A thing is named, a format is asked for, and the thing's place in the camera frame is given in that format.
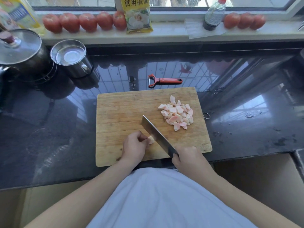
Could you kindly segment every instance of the white napkin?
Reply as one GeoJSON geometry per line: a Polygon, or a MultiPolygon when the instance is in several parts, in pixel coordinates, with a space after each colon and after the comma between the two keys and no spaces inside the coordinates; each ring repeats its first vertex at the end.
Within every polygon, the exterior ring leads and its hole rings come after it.
{"type": "Polygon", "coordinates": [[[185,19],[185,26],[189,35],[189,39],[204,38],[214,35],[221,35],[227,32],[224,23],[220,23],[215,30],[209,31],[203,27],[203,19],[185,19]]]}

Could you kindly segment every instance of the wooden cutting board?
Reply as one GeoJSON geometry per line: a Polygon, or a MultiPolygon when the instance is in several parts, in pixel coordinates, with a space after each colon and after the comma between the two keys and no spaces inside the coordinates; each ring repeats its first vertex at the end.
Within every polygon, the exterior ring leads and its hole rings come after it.
{"type": "MultiPolygon", "coordinates": [[[[110,166],[116,163],[122,154],[123,141],[127,135],[140,130],[149,136],[140,125],[145,115],[150,122],[174,146],[196,146],[202,153],[212,151],[212,146],[199,99],[194,87],[144,90],[99,94],[97,97],[96,119],[96,165],[110,166]],[[194,123],[177,132],[164,121],[160,104],[170,102],[170,96],[181,103],[189,104],[193,109],[194,123]]],[[[169,157],[155,142],[146,150],[143,161],[169,157]]]]}

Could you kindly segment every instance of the person's left arm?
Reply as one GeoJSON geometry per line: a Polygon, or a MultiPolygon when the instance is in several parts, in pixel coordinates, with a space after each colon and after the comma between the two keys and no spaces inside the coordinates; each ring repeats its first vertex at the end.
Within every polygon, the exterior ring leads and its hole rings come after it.
{"type": "Polygon", "coordinates": [[[48,208],[25,228],[84,228],[116,187],[142,160],[149,139],[140,131],[124,140],[121,159],[100,175],[48,208]]]}

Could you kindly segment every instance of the metal cup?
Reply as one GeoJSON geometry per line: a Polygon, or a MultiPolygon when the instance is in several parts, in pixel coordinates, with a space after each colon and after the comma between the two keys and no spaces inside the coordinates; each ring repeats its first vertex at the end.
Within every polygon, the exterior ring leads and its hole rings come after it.
{"type": "Polygon", "coordinates": [[[89,75],[93,64],[86,55],[84,44],[77,40],[63,40],[51,49],[51,59],[61,65],[72,78],[81,78],[89,75]]]}

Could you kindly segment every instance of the window glass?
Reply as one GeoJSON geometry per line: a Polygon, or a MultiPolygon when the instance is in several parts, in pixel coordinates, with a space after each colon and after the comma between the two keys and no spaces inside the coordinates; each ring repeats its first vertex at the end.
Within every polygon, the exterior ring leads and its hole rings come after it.
{"type": "MultiPolygon", "coordinates": [[[[150,0],[154,7],[209,7],[217,0],[150,0]]],[[[290,0],[227,0],[227,7],[278,7],[282,8],[290,0]]]]}
{"type": "Polygon", "coordinates": [[[27,0],[31,6],[115,7],[114,0],[27,0]]]}

